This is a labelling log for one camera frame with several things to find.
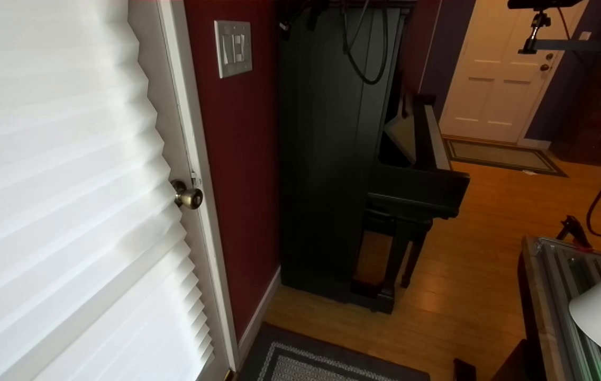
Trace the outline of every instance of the light switch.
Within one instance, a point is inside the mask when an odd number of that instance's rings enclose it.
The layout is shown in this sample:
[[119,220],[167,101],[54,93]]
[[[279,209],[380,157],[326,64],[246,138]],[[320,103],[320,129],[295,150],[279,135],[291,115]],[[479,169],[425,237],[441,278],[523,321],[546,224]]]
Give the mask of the light switch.
[[251,73],[251,25],[248,22],[214,22],[217,77]]

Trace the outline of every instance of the rug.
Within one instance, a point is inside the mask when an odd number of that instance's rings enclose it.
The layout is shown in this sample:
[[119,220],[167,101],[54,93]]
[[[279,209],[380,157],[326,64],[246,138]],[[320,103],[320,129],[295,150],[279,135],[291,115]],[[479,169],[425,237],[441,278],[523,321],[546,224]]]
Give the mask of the rug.
[[445,139],[450,161],[564,176],[541,150]]
[[425,381],[421,371],[261,324],[237,381]]

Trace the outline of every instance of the hardwood floor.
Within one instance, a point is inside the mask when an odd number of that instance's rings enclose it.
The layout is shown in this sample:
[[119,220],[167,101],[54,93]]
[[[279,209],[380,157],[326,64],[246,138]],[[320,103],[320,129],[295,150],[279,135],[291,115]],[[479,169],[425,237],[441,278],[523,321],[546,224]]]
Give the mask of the hardwood floor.
[[[583,223],[601,189],[601,168],[556,165],[567,177],[453,162],[472,177],[460,214],[433,223],[390,316],[280,286],[263,320],[425,371],[433,381],[453,379],[453,358],[491,379],[524,336],[516,284],[523,237],[553,237],[568,214]],[[594,215],[601,229],[601,205]],[[601,251],[601,240],[587,237]],[[383,243],[368,237],[364,250],[376,259]]]

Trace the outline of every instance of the black upright piano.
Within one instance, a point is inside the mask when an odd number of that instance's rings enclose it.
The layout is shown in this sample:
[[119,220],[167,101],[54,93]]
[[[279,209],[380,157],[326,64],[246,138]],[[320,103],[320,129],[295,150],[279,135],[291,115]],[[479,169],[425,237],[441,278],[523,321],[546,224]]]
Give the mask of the black upright piano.
[[[390,311],[395,278],[404,267],[407,286],[431,223],[459,214],[469,179],[450,169],[431,106],[402,101],[397,87],[399,33],[412,8],[328,6],[279,33],[286,286]],[[345,37],[359,70],[374,75],[385,66],[380,81],[368,84],[356,75]],[[390,236],[376,284],[353,279],[364,230]]]

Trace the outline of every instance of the door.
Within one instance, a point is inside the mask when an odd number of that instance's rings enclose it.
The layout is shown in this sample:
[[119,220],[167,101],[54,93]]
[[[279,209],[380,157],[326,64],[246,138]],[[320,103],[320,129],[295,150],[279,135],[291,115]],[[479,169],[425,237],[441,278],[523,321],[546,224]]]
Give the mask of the door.
[[[560,8],[576,30],[586,2]],[[512,10],[505,2],[476,0],[465,43],[441,110],[444,135],[516,143],[560,62],[560,50],[521,56],[531,33],[533,10]],[[563,40],[564,27],[556,8],[546,14],[551,25],[540,30],[541,40]]]
[[180,0],[0,2],[0,379],[235,365],[183,24]]

